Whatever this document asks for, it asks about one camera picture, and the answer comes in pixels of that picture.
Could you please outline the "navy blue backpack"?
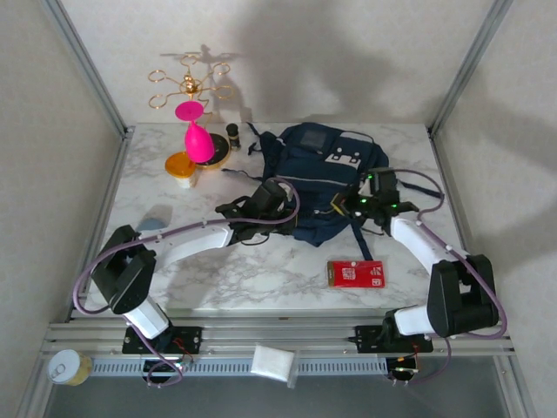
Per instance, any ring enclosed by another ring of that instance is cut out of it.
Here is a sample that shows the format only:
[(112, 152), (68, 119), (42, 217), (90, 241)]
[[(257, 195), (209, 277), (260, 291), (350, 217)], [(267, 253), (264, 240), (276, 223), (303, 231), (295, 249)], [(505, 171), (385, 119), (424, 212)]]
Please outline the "navy blue backpack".
[(358, 226), (331, 205), (332, 198), (359, 182), (372, 169), (390, 168), (389, 158), (374, 139), (360, 132), (343, 131), (326, 125), (301, 123), (286, 128), (280, 135), (265, 131), (249, 148), (264, 159), (257, 178), (260, 185), (268, 179), (282, 179), (299, 194), (300, 208), (294, 239), (319, 247), (345, 228), (352, 228), (365, 260), (372, 255)]

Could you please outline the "red card package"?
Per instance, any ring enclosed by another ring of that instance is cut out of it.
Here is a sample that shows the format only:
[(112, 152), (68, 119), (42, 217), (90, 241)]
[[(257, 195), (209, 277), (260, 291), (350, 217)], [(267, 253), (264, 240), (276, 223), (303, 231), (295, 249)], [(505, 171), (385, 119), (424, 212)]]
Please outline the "red card package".
[(326, 266), (329, 287), (384, 288), (385, 271), (381, 261), (329, 261)]

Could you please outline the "gold wine glass rack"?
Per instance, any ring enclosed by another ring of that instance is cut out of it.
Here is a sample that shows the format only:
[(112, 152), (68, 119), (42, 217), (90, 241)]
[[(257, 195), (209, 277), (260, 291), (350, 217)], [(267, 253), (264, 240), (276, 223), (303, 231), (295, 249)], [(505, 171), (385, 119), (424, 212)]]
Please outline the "gold wine glass rack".
[[(218, 100), (226, 100), (234, 94), (234, 89), (230, 85), (215, 84), (215, 77), (228, 75), (231, 66), (223, 61), (208, 65), (207, 73), (197, 78), (194, 76), (194, 65), (201, 62), (199, 53), (185, 53), (179, 58), (179, 63), (185, 68), (185, 72), (180, 79), (170, 77), (166, 71), (157, 69), (151, 71), (147, 78), (153, 84), (169, 82), (174, 86), (174, 90), (165, 94), (152, 96), (148, 105), (154, 110), (159, 110), (169, 104), (171, 98), (181, 98), (183, 102), (194, 100), (204, 107), (204, 114), (198, 123), (207, 131), (207, 125), (213, 118), (213, 111), (209, 109), (210, 97)], [(196, 164), (201, 169), (209, 169), (222, 165), (231, 151), (231, 146), (227, 138), (216, 133), (210, 133), (215, 148), (214, 156), (207, 162)]]

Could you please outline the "pink wine glass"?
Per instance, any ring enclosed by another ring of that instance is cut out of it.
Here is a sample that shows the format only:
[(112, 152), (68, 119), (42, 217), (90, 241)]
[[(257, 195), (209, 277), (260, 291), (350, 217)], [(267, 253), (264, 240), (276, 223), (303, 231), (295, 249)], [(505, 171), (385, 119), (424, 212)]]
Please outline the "pink wine glass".
[(203, 114), (204, 107), (194, 100), (185, 101), (175, 109), (176, 117), (189, 123), (185, 133), (185, 150), (196, 164), (209, 161), (215, 154), (210, 133), (198, 123)]

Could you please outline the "orange lid plastic container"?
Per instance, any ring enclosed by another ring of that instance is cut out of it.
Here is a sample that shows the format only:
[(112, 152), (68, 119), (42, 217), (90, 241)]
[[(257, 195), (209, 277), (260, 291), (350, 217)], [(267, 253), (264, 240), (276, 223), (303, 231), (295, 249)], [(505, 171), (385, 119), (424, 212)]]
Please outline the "orange lid plastic container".
[(189, 189), (197, 183), (197, 165), (190, 160), (186, 152), (171, 155), (165, 161), (164, 168), (181, 188)]

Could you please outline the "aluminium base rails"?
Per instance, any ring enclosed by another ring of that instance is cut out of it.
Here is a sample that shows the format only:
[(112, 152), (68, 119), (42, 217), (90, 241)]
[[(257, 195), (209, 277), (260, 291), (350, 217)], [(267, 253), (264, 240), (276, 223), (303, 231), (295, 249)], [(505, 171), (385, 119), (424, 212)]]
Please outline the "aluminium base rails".
[[(72, 321), (49, 326), (40, 350), (53, 354), (72, 348), (93, 354), (117, 354), (122, 351), (126, 326), (111, 320)], [(351, 327), (208, 327), (202, 331), (201, 356), (248, 355), (256, 345), (275, 347), (303, 354), (355, 354), (356, 347), (349, 341), (355, 332)], [(508, 337), (499, 340), (476, 340), (457, 337), (452, 340), (457, 356), (516, 354)]]

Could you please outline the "tin can with pull tab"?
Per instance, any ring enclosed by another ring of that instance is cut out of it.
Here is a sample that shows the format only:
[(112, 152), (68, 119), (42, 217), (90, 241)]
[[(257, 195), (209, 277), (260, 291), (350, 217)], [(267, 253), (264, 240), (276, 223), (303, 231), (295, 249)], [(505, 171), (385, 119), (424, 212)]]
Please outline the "tin can with pull tab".
[(47, 366), (49, 380), (57, 385), (78, 386), (91, 375), (92, 358), (73, 349), (56, 353)]

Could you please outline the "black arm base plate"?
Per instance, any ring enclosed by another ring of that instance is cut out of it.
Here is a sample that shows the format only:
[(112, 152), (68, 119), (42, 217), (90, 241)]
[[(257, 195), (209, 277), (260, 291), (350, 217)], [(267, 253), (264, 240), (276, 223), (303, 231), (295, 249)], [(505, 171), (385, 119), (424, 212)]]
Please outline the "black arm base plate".
[(349, 340), (356, 345), (359, 354), (411, 354), (431, 353), (433, 344), (423, 335), (399, 335), (383, 326), (356, 326)]
[[(202, 327), (170, 326), (169, 329), (148, 342), (161, 354), (198, 354), (202, 342), (202, 331)], [(150, 352), (132, 327), (127, 327), (122, 353), (149, 354)]]

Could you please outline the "aluminium frame post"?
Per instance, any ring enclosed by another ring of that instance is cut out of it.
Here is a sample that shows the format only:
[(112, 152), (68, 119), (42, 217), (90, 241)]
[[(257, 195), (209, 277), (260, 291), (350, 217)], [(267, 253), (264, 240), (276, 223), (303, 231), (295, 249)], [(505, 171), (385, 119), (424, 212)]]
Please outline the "aluminium frame post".
[(126, 139), (129, 127), (112, 99), (62, 0), (38, 0), (38, 2), (43, 6), (44, 11), (68, 46), (71, 55), (76, 60), (77, 68), (81, 71), (94, 96), (99, 100), (114, 132), (122, 140)]
[(456, 75), (427, 127), (429, 138), (434, 141), (450, 118), (462, 93), (478, 68), (489, 44), (505, 19), (514, 0), (493, 0), (478, 32), (469, 46)]

